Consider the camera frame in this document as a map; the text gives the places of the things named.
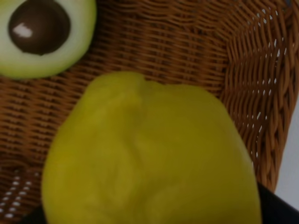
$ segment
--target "woven basket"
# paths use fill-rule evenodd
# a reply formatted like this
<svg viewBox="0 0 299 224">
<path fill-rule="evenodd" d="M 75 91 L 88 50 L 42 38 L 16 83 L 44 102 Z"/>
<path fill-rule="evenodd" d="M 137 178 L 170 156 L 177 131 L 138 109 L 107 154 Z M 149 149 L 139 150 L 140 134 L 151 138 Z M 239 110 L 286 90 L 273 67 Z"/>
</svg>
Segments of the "woven basket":
<svg viewBox="0 0 299 224">
<path fill-rule="evenodd" d="M 99 74 L 133 70 L 220 98 L 274 190 L 299 90 L 299 6 L 284 0 L 99 0 L 87 55 L 55 77 L 0 78 L 0 220 L 40 204 L 57 128 Z"/>
</svg>

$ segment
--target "yellow fruit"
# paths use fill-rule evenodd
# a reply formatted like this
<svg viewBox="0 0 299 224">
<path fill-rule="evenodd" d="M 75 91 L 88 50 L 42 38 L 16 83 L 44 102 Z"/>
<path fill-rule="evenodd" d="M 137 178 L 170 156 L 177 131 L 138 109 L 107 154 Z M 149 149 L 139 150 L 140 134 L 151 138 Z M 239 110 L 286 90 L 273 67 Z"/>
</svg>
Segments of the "yellow fruit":
<svg viewBox="0 0 299 224">
<path fill-rule="evenodd" d="M 49 224 L 260 224 L 253 167 L 226 109 L 199 87 L 100 76 L 52 144 Z"/>
</svg>

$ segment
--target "basket weave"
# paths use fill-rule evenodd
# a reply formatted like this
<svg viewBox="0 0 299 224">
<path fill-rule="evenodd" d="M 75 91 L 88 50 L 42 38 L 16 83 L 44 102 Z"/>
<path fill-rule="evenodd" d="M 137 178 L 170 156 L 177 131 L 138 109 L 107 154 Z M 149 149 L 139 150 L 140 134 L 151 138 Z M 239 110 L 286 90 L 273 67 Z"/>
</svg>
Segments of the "basket weave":
<svg viewBox="0 0 299 224">
<path fill-rule="evenodd" d="M 0 78 L 0 220 L 16 222 L 40 203 L 57 128 L 85 87 L 115 70 L 219 97 L 273 191 L 299 91 L 299 6 L 288 3 L 99 0 L 94 41 L 75 66 L 47 79 Z"/>
</svg>

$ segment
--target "avocado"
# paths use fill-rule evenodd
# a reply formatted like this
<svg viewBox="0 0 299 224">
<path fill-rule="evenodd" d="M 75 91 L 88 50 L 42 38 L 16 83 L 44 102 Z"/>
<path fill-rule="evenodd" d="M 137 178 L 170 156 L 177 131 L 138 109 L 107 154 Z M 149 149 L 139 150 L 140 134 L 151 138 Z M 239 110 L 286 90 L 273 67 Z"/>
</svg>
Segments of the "avocado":
<svg viewBox="0 0 299 224">
<path fill-rule="evenodd" d="M 1 0 L 0 74 L 42 78 L 76 63 L 88 50 L 96 0 Z"/>
</svg>

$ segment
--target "black surface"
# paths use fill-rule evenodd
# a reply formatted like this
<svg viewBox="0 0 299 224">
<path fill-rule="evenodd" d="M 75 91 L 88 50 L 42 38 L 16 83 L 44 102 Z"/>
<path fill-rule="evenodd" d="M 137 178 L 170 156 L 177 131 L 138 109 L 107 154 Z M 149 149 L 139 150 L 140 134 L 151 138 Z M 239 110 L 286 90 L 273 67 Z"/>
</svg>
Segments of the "black surface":
<svg viewBox="0 0 299 224">
<path fill-rule="evenodd" d="M 263 224 L 299 224 L 299 212 L 283 200 L 258 185 Z M 36 209 L 19 224 L 46 224 L 42 207 Z"/>
</svg>

